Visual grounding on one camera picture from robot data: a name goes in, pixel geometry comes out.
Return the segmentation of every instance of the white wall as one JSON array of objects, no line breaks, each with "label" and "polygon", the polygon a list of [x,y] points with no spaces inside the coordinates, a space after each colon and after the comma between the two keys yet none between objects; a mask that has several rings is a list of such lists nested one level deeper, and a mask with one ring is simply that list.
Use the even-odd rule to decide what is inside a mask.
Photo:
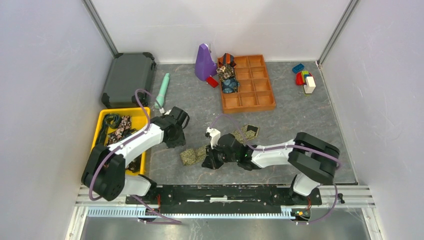
[{"label": "white wall", "polygon": [[80,0],[0,7],[0,239],[64,239],[112,61]]},{"label": "white wall", "polygon": [[387,239],[421,239],[424,2],[360,1],[323,64],[359,179]]},{"label": "white wall", "polygon": [[213,54],[317,60],[349,0],[92,0],[119,52],[152,52],[160,63]]}]

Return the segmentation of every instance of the wooden compartment tray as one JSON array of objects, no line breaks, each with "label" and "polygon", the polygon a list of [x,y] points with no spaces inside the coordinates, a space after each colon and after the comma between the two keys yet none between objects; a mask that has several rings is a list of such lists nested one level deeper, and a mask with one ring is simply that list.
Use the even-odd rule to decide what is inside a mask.
[{"label": "wooden compartment tray", "polygon": [[222,112],[225,114],[270,111],[276,108],[273,88],[262,55],[235,56],[235,78],[238,92],[221,91]]}]

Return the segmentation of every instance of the blue patterned object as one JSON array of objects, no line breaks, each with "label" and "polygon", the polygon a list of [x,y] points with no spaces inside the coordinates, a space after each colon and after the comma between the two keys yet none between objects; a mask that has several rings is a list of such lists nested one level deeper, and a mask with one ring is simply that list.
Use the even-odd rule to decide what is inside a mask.
[{"label": "blue patterned object", "polygon": [[236,80],[235,77],[228,78],[222,81],[222,93],[231,94],[237,93],[239,91],[240,83]]}]

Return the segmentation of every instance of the blue lego brick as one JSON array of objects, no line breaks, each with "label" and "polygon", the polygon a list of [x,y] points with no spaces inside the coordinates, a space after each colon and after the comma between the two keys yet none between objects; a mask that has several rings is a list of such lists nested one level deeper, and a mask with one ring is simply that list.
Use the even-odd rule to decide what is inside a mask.
[{"label": "blue lego brick", "polygon": [[298,65],[296,65],[295,67],[293,67],[292,71],[294,74],[297,74],[298,72],[302,71],[305,68],[305,66],[300,63]]}]

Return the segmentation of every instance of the gray suitcase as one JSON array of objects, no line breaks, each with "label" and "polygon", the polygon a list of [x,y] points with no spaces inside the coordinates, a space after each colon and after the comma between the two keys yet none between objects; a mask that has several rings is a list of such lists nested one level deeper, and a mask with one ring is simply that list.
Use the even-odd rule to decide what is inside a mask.
[{"label": "gray suitcase", "polygon": [[[155,72],[155,58],[150,52],[119,53],[115,56],[104,84],[101,102],[108,109],[137,107],[135,91],[151,91]],[[138,99],[147,106],[149,96],[138,93]]]}]

